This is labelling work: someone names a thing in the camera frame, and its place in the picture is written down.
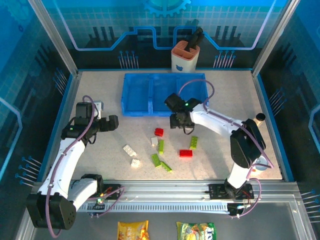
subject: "snack bag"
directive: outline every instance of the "snack bag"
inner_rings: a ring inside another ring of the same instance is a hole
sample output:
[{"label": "snack bag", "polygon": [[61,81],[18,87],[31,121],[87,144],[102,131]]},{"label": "snack bag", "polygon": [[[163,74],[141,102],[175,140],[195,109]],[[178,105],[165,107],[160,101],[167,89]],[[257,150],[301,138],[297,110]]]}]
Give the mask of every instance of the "snack bag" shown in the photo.
[{"label": "snack bag", "polygon": [[125,223],[118,221],[117,240],[150,240],[148,234],[149,221]]},{"label": "snack bag", "polygon": [[217,240],[217,231],[212,222],[176,223],[178,240]]}]

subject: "gear logo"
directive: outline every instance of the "gear logo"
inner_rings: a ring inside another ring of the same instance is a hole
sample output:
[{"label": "gear logo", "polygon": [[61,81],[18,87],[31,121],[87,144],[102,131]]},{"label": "gear logo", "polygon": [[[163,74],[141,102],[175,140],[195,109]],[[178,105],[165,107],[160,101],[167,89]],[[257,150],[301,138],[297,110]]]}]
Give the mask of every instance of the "gear logo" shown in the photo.
[{"label": "gear logo", "polygon": [[0,8],[7,8],[18,23],[27,20],[30,15],[28,0],[0,0]]},{"label": "gear logo", "polygon": [[175,13],[179,14],[181,10],[185,10],[186,5],[190,3],[190,0],[145,0],[143,4],[150,14],[155,14],[157,17],[168,15],[173,17]]}]

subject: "building block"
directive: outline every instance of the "building block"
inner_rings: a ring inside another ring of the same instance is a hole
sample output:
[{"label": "building block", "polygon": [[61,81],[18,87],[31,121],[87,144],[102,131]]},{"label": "building block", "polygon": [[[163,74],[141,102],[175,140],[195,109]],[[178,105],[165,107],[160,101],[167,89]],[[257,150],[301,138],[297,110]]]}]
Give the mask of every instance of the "building block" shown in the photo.
[{"label": "building block", "polygon": [[160,159],[158,157],[158,154],[152,154],[151,155],[151,159],[152,159],[152,162],[153,162],[153,164],[154,164],[154,166],[156,168],[161,166],[161,162],[160,162]]},{"label": "building block", "polygon": [[162,137],[164,135],[164,130],[162,128],[156,128],[154,131],[154,135]]},{"label": "building block", "polygon": [[172,172],[171,167],[169,167],[164,161],[161,161],[161,166],[169,173]]},{"label": "building block", "polygon": [[158,150],[160,155],[164,154],[164,148],[165,148],[165,141],[160,140],[158,145]]},{"label": "building block", "polygon": [[123,147],[123,150],[125,150],[125,152],[126,152],[130,157],[137,156],[137,153],[136,153],[129,145],[125,145],[125,146]]},{"label": "building block", "polygon": [[139,166],[140,166],[140,160],[138,160],[138,159],[132,159],[132,161],[131,161],[131,167],[137,168],[137,167],[139,167]]},{"label": "building block", "polygon": [[197,136],[192,136],[191,137],[191,142],[190,142],[190,149],[197,149],[197,143],[198,143],[198,137]]},{"label": "building block", "polygon": [[184,149],[179,151],[180,157],[183,158],[192,158],[192,150]]},{"label": "building block", "polygon": [[158,138],[156,136],[151,138],[151,144],[152,147],[158,146]]}]

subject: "green snack bag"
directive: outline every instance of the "green snack bag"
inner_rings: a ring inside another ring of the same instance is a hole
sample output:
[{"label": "green snack bag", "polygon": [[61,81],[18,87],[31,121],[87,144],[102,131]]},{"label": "green snack bag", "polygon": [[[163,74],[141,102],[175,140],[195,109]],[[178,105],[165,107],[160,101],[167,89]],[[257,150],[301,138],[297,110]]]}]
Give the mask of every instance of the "green snack bag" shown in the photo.
[{"label": "green snack bag", "polygon": [[217,231],[212,222],[183,223],[177,222],[177,240],[217,240]]}]

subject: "pen holder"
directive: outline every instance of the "pen holder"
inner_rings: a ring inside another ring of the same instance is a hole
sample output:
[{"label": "pen holder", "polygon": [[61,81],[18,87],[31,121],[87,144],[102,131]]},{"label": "pen holder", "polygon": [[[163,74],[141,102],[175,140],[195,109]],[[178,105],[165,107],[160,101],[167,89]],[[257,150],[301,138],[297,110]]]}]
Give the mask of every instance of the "pen holder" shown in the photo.
[{"label": "pen holder", "polygon": [[185,48],[187,41],[179,41],[171,50],[171,70],[173,73],[194,73],[199,57],[200,47],[190,48],[190,52]]}]

